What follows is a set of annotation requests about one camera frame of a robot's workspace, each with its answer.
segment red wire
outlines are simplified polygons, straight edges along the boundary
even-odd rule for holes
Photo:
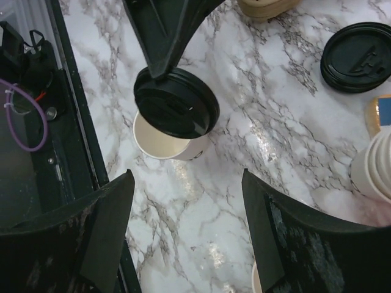
[[[35,98],[35,101],[38,102],[39,100],[41,100],[44,96],[46,95],[46,92],[42,91],[41,94]]]

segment black frame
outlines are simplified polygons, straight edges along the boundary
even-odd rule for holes
[[[79,74],[70,74],[77,72],[75,57],[73,55],[70,39],[61,7],[58,0],[45,0],[48,8],[51,25],[53,27],[56,43],[59,47],[60,59],[63,69],[67,74],[69,88],[72,96],[72,111],[78,116],[78,126],[84,141],[84,151],[89,161],[90,174],[93,181],[94,190],[109,182],[106,167],[102,158],[95,128],[93,127],[86,96],[82,87]],[[117,274],[114,293],[141,293],[139,280],[128,249],[127,241],[124,240],[122,257]]]

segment metal screw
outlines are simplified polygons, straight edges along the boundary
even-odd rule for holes
[[[49,107],[47,110],[46,110],[46,119],[48,121],[52,121],[54,120],[55,118],[57,117],[57,110],[55,107]]]

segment wooden coaster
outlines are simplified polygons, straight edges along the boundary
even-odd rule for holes
[[[301,0],[238,0],[245,15],[256,21],[266,21],[295,8]]]

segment cup rim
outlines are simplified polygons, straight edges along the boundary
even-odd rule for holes
[[[368,181],[369,183],[371,184],[371,187],[373,188],[373,190],[376,192],[376,194],[378,195],[378,197],[382,198],[383,200],[385,200],[386,202],[388,203],[391,203],[391,198],[385,196],[378,188],[377,186],[375,185],[375,183],[373,182],[372,180],[372,177],[371,177],[371,173],[369,172],[369,167],[368,167],[368,157],[369,157],[369,153],[371,151],[371,149],[373,148],[373,145],[378,141],[378,139],[383,136],[384,133],[382,132],[379,132],[374,138],[373,140],[371,141],[371,144],[369,144],[369,146],[367,147],[367,150],[365,151],[365,156],[364,156],[364,172],[365,172],[365,175],[367,176],[368,178]]]
[[[183,148],[183,150],[181,150],[179,153],[177,153],[177,154],[175,154],[175,155],[173,155],[173,156],[169,156],[169,157],[156,157],[156,156],[153,156],[152,154],[147,153],[147,152],[140,146],[139,141],[138,141],[138,139],[137,139],[137,137],[136,137],[136,135],[135,135],[135,132],[134,132],[134,130],[136,129],[136,121],[137,121],[137,118],[138,118],[139,116],[141,116],[140,111],[137,111],[136,116],[134,116],[134,120],[133,120],[133,137],[134,137],[134,140],[136,141],[136,144],[137,144],[137,146],[139,147],[139,149],[140,149],[144,154],[146,154],[148,157],[152,157],[152,158],[157,159],[157,160],[169,160],[169,159],[174,159],[175,157],[179,156],[180,154],[182,154],[184,151],[186,151],[186,150],[188,149],[189,144],[190,144],[190,141],[191,141],[190,139],[188,140],[188,143],[187,143],[186,146]]]
[[[252,265],[252,271],[251,271],[251,286],[252,286],[252,293],[256,293],[255,291],[255,284],[254,284],[254,276],[255,276],[255,270],[257,269],[257,262],[254,261],[254,264]]]
[[[385,167],[382,168],[382,169],[389,169],[391,170],[391,129],[390,129],[390,133],[388,133],[388,136],[385,137],[382,142],[381,142],[381,145],[379,147],[379,150],[380,151],[384,151],[384,150],[388,150],[389,153],[388,155],[386,156],[386,158],[384,159],[386,162],[385,162]]]
[[[379,149],[380,146],[381,146],[381,143],[383,142],[383,140],[387,139],[388,137],[389,137],[388,136],[388,132],[385,132],[385,133],[383,133],[383,135],[381,135],[381,136],[379,136],[379,137],[377,137],[375,139],[375,142],[374,142],[374,144],[371,145],[371,150],[369,151],[368,163],[370,163],[370,161],[371,161],[371,166],[370,166],[371,169],[369,170],[369,174],[371,176],[371,179],[372,179],[373,183],[377,187],[377,184],[376,184],[376,177],[377,177],[377,180],[380,182],[379,185],[381,186],[381,189],[385,190],[386,193],[384,194],[383,191],[378,188],[379,191],[383,195],[385,195],[386,197],[391,199],[391,189],[384,183],[382,177],[380,176],[380,173],[379,173],[379,170],[378,170],[378,166],[377,166],[376,152],[375,152],[376,151],[376,146]]]

